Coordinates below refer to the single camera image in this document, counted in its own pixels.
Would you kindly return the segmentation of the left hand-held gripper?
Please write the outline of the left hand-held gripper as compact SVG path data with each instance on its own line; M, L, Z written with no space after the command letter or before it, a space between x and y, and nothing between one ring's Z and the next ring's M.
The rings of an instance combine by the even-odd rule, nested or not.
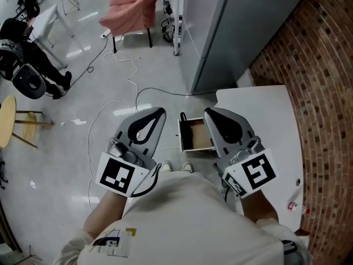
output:
M140 110L122 120L116 139L100 157L95 183L127 198L149 193L158 182L158 165L152 159L166 121L164 108ZM137 133L149 128L145 137ZM134 148L125 144L134 144Z

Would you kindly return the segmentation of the grey metal cabinet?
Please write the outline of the grey metal cabinet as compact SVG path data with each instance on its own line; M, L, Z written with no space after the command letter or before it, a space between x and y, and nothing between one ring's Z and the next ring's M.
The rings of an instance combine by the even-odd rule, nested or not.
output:
M184 0L180 67L190 93L234 87L300 0Z

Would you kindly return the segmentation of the person's cream shirt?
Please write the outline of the person's cream shirt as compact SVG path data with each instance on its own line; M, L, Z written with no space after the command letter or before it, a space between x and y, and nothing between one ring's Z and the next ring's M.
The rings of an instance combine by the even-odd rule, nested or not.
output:
M83 229L53 265L311 265L307 246L274 219L234 213L215 186L183 171L125 207L96 238Z

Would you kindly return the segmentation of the wooden drawer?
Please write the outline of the wooden drawer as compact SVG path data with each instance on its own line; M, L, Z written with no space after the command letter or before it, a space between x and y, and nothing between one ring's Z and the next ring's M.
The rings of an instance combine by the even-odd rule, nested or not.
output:
M184 149L183 140L180 133L180 118L178 119L178 137L181 152L196 152L196 151L213 151L215 148L212 145L206 125L203 118L187 118L192 129L192 144L190 150Z

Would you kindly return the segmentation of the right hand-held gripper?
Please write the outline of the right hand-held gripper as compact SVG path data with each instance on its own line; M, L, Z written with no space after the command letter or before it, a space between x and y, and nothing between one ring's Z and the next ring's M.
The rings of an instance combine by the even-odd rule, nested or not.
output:
M246 118L227 109L206 108L204 120L220 157L216 166L222 183L240 198L277 179L278 171L271 150L264 148L260 137L253 137L254 131ZM236 144L241 146L230 151L230 146Z

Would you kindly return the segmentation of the person's right forearm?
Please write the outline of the person's right forearm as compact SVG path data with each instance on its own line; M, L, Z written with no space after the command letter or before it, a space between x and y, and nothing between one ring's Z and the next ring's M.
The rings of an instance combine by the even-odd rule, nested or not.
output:
M244 216L256 223L258 220L274 219L279 221L278 214L262 190L240 199Z

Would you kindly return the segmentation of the white shelf rack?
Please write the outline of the white shelf rack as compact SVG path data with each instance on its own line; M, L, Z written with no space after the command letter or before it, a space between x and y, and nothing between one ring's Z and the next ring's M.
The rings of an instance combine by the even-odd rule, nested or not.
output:
M178 56L183 31L184 0L161 0L166 19L161 23L163 39L173 46L173 55Z

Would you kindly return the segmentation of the round wooden side table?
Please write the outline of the round wooden side table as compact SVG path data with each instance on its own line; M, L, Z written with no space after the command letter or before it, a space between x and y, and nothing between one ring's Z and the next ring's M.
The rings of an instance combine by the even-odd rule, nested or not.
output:
M14 132L15 124L21 124L23 125L23 132L29 134L29 139L32 139L35 136L37 126L54 126L53 122L37 121L37 114L43 116L41 111L18 110L15 96L8 95L0 106L0 149L7 147L13 137L33 148L37 148L26 138Z

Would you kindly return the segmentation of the white desk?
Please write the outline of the white desk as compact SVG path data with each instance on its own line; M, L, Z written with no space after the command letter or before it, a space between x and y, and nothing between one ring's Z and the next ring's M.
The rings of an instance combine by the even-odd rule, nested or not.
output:
M303 203L303 161L299 132L292 103L285 86L220 89L217 107L247 119L264 147L274 157L278 178L263 188L277 211L279 222L292 231L301 226L302 214L289 211L289 202Z

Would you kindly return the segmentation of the person's left forearm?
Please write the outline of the person's left forearm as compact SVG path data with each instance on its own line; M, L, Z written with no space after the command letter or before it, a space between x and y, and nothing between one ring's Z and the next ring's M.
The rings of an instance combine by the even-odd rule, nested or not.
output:
M96 238L112 223L120 220L127 198L107 190L97 207L88 215L83 231Z

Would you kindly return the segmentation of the plastic bottle red label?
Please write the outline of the plastic bottle red label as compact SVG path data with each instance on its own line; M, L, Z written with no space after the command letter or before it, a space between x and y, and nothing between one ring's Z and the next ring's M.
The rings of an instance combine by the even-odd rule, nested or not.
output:
M305 205L294 201L289 202L287 208L289 211L296 211L302 215L307 215L311 212L310 209L308 209Z

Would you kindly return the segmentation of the white rectangular table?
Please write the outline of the white rectangular table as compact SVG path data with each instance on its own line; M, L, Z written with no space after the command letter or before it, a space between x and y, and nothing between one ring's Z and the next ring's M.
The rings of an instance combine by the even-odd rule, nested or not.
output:
M63 16L57 9L57 5L54 4L47 10L41 12L37 17L32 20L31 27L33 28L30 33L30 40L36 42L43 50L45 50L50 56L54 58L54 60L58 63L58 69L67 68L67 64L64 63L54 52L51 50L50 47L47 46L46 42L48 41L48 34L49 34L49 27L51 21L59 20L62 26L64 27L66 34L73 38L75 42L78 44L79 48L84 52L83 46L80 42L76 39L74 32L68 26L66 21L64 20Z

